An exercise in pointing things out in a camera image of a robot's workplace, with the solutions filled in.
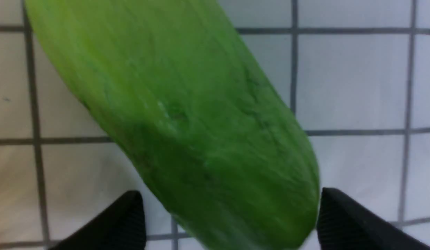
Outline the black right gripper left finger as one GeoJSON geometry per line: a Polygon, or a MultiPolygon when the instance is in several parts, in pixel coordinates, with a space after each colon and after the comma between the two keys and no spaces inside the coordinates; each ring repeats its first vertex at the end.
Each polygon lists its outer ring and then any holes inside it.
{"type": "Polygon", "coordinates": [[[51,250],[144,250],[147,235],[142,195],[124,192],[110,206],[51,250]]]}

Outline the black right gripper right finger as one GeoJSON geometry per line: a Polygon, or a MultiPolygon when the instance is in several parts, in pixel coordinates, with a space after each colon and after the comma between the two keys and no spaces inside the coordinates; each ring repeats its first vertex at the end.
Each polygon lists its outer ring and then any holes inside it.
{"type": "Polygon", "coordinates": [[[430,250],[336,188],[322,189],[316,230],[322,250],[430,250]]]}

